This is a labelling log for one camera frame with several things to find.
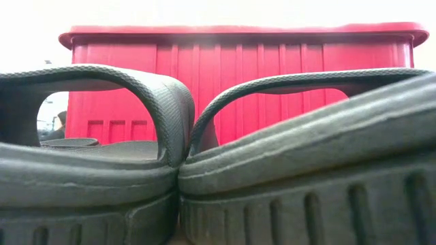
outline rubber texture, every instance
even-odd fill
[[[380,82],[373,88],[391,85],[225,146],[191,149],[178,176],[188,239],[194,244],[431,244],[436,75],[395,70],[395,79],[391,69],[265,78],[269,85],[254,91],[289,88],[297,78],[317,76],[318,85],[329,87],[327,80],[334,82],[336,75],[340,80],[344,74],[365,78],[365,73],[370,82]],[[409,79],[401,81],[401,72]],[[193,135],[229,98],[248,94],[232,89],[205,109]],[[201,134],[191,143],[201,144]]]
[[[99,144],[98,140],[94,138],[68,138],[41,142],[41,146],[45,147],[97,146]]]
[[[157,142],[37,140],[49,94],[123,87],[149,111]],[[181,82],[103,65],[0,73],[0,105],[0,244],[162,244],[174,233],[193,124]]]

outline red crate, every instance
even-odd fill
[[[99,63],[164,74],[192,92],[196,116],[221,91],[256,78],[312,71],[413,67],[413,48],[429,34],[412,22],[337,28],[74,27],[59,37],[73,63]],[[346,96],[332,89],[251,95],[215,117],[223,144]],[[68,137],[103,144],[155,140],[153,122],[126,90],[70,93]]]

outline vertical ridge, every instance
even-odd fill
[[[171,70],[170,70],[170,75],[173,78],[176,78],[176,79],[178,79],[177,67],[178,67],[178,45],[177,44],[173,44],[171,46]]]
[[[0,229],[0,245],[5,245],[5,234],[3,229]]]
[[[192,48],[192,92],[196,104],[196,115],[200,115],[200,45],[194,44]]]
[[[243,45],[236,45],[236,84],[243,83],[244,80],[244,57],[243,57]],[[236,116],[234,117],[234,125],[236,125],[236,137],[232,140],[240,138],[244,135],[244,99],[238,99],[234,103],[236,103]]]
[[[279,73],[280,75],[286,74],[286,44],[279,44]],[[289,118],[289,107],[287,98],[289,95],[278,95],[281,100],[281,120]]]
[[[258,78],[265,77],[265,47],[263,44],[258,44]],[[265,94],[258,93],[258,129],[266,127],[266,97]]]
[[[215,44],[215,81],[214,81],[214,88],[213,93],[214,97],[220,94],[221,92],[221,45]],[[218,121],[217,124],[215,124],[215,128],[217,130],[217,137],[218,137],[218,143],[221,143],[221,113],[218,113],[215,115],[215,119]]]

